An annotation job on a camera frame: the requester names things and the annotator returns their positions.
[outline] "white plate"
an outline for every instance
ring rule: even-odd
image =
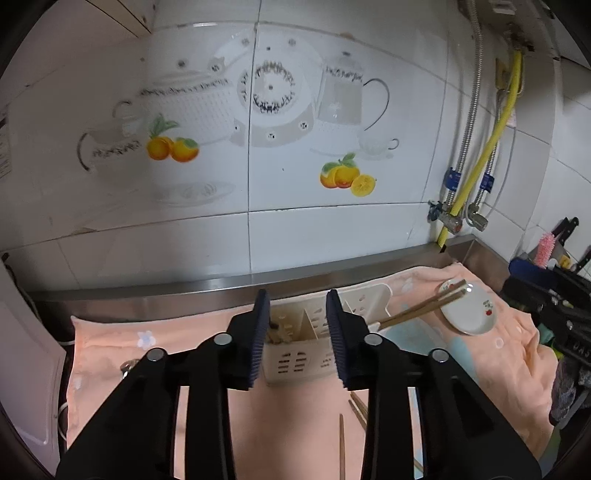
[[[461,278],[452,278],[444,282],[439,291],[461,281]],[[441,311],[449,323],[468,335],[490,332],[496,323],[495,303],[488,293],[473,283],[467,284],[466,294],[461,299],[444,305]]]

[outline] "blue label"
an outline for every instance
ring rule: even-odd
[[[446,175],[445,175],[445,188],[455,192],[457,190],[457,186],[460,184],[460,174],[456,172],[453,168],[449,167]]]
[[[480,189],[486,190],[488,193],[490,193],[494,183],[495,183],[495,178],[492,175],[487,175],[485,173],[484,176],[482,177],[482,181],[480,183]]]

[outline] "silver screw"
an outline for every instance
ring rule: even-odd
[[[433,360],[439,362],[440,364],[443,364],[449,360],[449,353],[447,353],[445,350],[441,350],[440,348],[434,350],[431,356],[433,357]]]
[[[364,337],[363,341],[365,341],[365,343],[367,343],[368,345],[376,346],[382,343],[382,337],[377,333],[368,333]]]
[[[146,356],[151,362],[157,362],[164,356],[164,350],[161,348],[152,348]]]
[[[232,341],[232,335],[229,333],[218,333],[214,338],[213,342],[216,345],[227,345]]]

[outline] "pink brush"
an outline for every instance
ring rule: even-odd
[[[535,254],[534,265],[537,265],[540,268],[546,268],[548,260],[550,260],[550,257],[552,256],[555,243],[556,237],[551,233],[545,233],[542,235],[542,238],[540,238],[540,242],[538,243],[538,251]]]

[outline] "yellow gas pipe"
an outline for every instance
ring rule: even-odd
[[[470,172],[470,176],[468,180],[464,182],[460,192],[456,197],[456,201],[453,203],[452,209],[450,211],[451,215],[457,215],[460,213],[461,209],[464,207],[464,204],[468,200],[468,195],[470,195],[470,191],[472,187],[478,181],[478,177],[480,176],[482,170],[484,169],[488,158],[491,156],[491,152],[493,148],[495,148],[496,143],[499,141],[501,135],[503,134],[503,130],[507,125],[509,117],[511,116],[511,112],[515,106],[515,102],[517,101],[517,92],[519,91],[519,85],[521,83],[521,56],[522,53],[519,50],[514,51],[513,55],[513,69],[511,70],[511,84],[509,86],[509,96],[507,97],[507,103],[505,105],[505,109],[499,118],[499,121],[495,124],[495,128],[492,131],[491,137],[486,142],[480,157],[478,158],[478,162]],[[441,232],[439,233],[439,237],[437,238],[437,244],[440,247],[445,245],[447,240],[448,230],[447,228],[443,227]]]

